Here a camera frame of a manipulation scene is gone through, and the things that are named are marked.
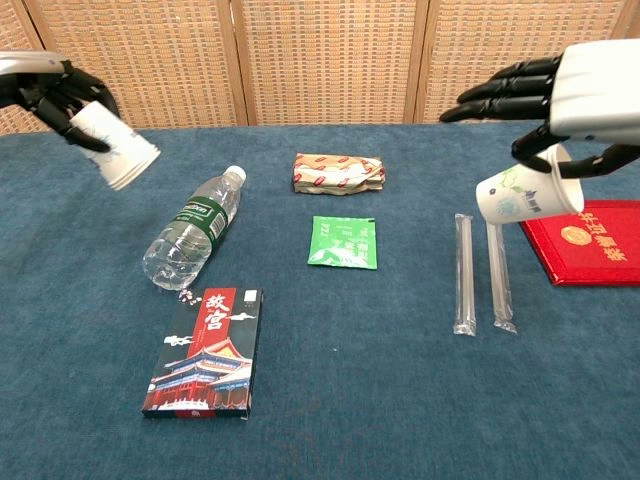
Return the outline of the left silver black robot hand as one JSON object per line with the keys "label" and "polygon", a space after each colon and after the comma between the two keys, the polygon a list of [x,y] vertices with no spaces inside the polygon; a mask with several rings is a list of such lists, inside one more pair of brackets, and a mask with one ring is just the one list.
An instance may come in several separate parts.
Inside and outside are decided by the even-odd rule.
{"label": "left silver black robot hand", "polygon": [[71,123],[84,102],[97,101],[115,116],[119,109],[106,84],[72,65],[67,56],[47,50],[1,52],[1,106],[18,105],[65,140],[87,150],[111,147]]}

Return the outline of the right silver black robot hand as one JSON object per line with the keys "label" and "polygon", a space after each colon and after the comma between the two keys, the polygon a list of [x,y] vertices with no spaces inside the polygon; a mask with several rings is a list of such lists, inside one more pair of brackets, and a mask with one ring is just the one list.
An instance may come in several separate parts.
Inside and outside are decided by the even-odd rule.
{"label": "right silver black robot hand", "polygon": [[540,120],[512,143],[519,163],[549,173],[544,150],[567,140],[593,141],[605,150],[564,164],[559,173],[564,179],[608,175],[639,157],[639,41],[579,43],[557,56],[517,62],[461,93],[439,119]]}

